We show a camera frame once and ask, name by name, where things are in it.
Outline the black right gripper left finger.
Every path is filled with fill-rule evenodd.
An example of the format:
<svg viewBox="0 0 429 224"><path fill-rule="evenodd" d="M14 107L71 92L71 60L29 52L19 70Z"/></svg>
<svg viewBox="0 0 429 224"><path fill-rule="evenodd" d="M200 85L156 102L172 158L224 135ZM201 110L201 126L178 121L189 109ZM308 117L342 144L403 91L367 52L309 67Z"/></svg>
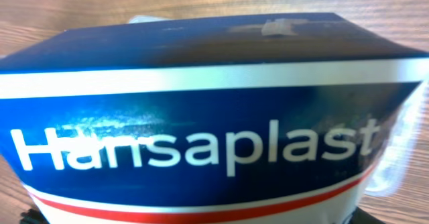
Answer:
<svg viewBox="0 0 429 224"><path fill-rule="evenodd" d="M29 209L21 213L19 224L49 224L49 222L39 210Z"/></svg>

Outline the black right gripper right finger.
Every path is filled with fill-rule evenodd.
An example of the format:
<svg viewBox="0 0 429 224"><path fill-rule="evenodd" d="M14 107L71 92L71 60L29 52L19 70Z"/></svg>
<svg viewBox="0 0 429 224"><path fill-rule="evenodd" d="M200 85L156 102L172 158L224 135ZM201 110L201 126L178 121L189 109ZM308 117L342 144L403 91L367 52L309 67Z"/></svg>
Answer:
<svg viewBox="0 0 429 224"><path fill-rule="evenodd" d="M356 208L346 219L345 224L385 224L363 209Z"/></svg>

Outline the white Hansaplast plaster box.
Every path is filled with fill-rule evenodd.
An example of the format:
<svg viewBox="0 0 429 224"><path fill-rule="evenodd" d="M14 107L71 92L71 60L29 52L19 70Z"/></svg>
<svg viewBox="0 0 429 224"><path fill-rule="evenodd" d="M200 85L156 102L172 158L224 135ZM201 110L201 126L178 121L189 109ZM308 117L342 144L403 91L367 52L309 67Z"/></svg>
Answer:
<svg viewBox="0 0 429 224"><path fill-rule="evenodd" d="M1 61L50 223L349 223L428 54L333 13L67 30Z"/></svg>

